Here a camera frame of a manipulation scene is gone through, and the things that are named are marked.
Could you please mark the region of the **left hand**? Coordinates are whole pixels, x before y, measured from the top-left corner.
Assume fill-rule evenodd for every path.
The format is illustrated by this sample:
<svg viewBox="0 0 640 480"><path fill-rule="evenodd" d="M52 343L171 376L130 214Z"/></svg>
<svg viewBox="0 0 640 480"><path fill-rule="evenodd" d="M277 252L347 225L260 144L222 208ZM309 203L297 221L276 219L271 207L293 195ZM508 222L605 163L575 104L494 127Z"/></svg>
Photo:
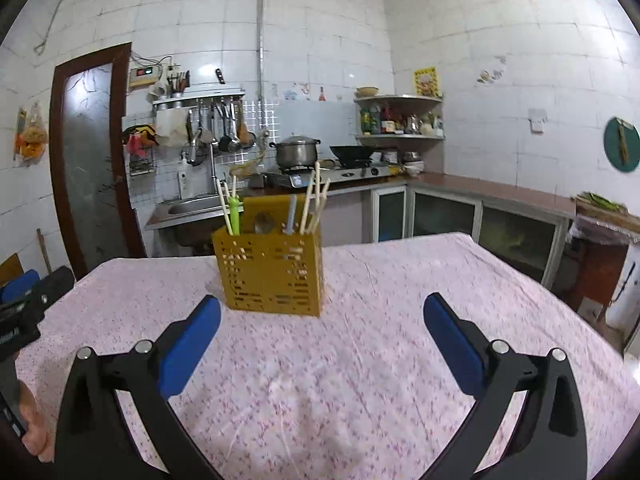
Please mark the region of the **left hand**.
<svg viewBox="0 0 640 480"><path fill-rule="evenodd" d="M40 412L36 399L29 388L24 382L18 382L18 386L20 387L18 408L27 427L26 434L22 437L24 447L41 463L52 463L54 444L48 423Z"/></svg>

